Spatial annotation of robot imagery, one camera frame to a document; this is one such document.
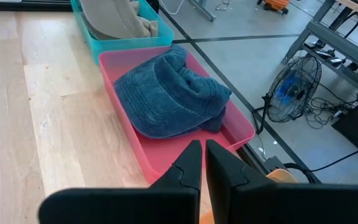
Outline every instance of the blue denim hat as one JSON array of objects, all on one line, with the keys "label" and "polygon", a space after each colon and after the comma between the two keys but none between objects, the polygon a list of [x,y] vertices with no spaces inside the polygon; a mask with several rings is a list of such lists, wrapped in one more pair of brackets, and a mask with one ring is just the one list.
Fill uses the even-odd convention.
[{"label": "blue denim hat", "polygon": [[139,65],[114,88],[132,125],[149,138],[172,138],[199,129],[218,132],[231,90],[185,67],[179,45]]}]

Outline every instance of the electric fan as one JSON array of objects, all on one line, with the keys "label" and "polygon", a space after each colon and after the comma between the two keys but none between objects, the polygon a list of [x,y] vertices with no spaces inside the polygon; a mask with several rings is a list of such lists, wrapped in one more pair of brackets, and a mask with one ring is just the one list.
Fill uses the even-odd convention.
[{"label": "electric fan", "polygon": [[[264,130],[266,115],[273,122],[284,123],[303,115],[321,78],[321,64],[311,55],[292,60],[277,75],[268,93],[262,97],[265,104],[253,110],[256,133]],[[260,126],[255,118],[263,110]]]}]

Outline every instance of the fan grille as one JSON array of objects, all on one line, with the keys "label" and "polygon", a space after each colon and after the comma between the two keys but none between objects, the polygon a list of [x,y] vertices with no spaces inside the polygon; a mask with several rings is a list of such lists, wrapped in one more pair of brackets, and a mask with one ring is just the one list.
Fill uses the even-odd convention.
[{"label": "fan grille", "polygon": [[269,89],[267,116],[284,123],[302,116],[321,79],[321,65],[312,56],[292,60],[277,75]]}]

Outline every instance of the pink plastic bin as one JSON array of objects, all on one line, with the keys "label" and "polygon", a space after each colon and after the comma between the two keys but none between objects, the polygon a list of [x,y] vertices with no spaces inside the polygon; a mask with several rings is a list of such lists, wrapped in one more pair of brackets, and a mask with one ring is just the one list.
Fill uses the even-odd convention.
[{"label": "pink plastic bin", "polygon": [[[207,139],[214,139],[227,150],[235,152],[254,137],[255,134],[252,125],[236,106],[234,106],[232,101],[229,101],[226,106],[223,126],[219,133],[213,134],[201,130],[172,139],[149,139],[138,133],[136,129],[132,127],[114,91],[114,82],[134,67],[154,56],[164,53],[168,49],[169,46],[105,52],[99,57],[106,91],[113,107],[116,109],[117,116],[131,143],[137,161],[143,170],[143,174],[150,184],[154,183],[167,171],[172,162],[175,161],[191,140],[199,139],[201,141],[203,153],[205,152],[205,141]],[[188,53],[186,59],[186,66],[199,75],[209,76],[190,53]]]}]

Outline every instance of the gray floor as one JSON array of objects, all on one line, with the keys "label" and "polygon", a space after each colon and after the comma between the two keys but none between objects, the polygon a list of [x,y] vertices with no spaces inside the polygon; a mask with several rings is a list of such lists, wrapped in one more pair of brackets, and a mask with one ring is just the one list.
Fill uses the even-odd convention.
[{"label": "gray floor", "polygon": [[[175,11],[180,1],[163,0],[168,10]],[[191,39],[208,39],[217,37],[244,37],[242,40],[199,40],[196,43],[182,44],[204,66],[209,74],[225,85],[220,77],[205,61],[207,57],[236,88],[242,96],[254,107],[263,104],[261,96],[270,88],[282,65],[280,61],[305,28],[311,16],[321,5],[317,0],[291,0],[288,5],[289,14],[283,16],[276,12],[268,12],[256,5],[256,0],[232,0],[227,11],[215,11],[220,0],[208,0],[207,8],[218,18],[210,22],[195,9],[187,0],[183,3],[177,15],[171,15]],[[341,11],[342,7],[334,6],[323,19],[330,24]],[[185,37],[170,22],[167,16],[160,15],[175,32],[175,40]],[[345,35],[356,23],[357,18],[349,19],[338,32]],[[358,45],[358,28],[349,36],[349,40]],[[323,66],[321,83],[330,88],[335,94],[348,100],[357,90],[345,80]],[[320,96],[332,102],[335,98],[324,88],[319,87],[315,96]],[[251,112],[234,94],[232,100],[243,111],[244,115],[253,122]],[[345,137],[334,130],[330,124],[316,130],[308,126],[304,117],[287,123],[273,123],[267,120],[276,133],[295,152],[295,154],[310,168],[315,169],[343,156],[355,152],[357,148]],[[293,162],[291,157],[277,144],[267,131],[260,138],[264,145],[265,158],[277,156],[282,162]],[[252,148],[262,156],[262,145],[256,136],[251,140]],[[305,177],[293,172],[301,182]],[[325,170],[314,173],[323,183],[358,184],[358,154]]]}]

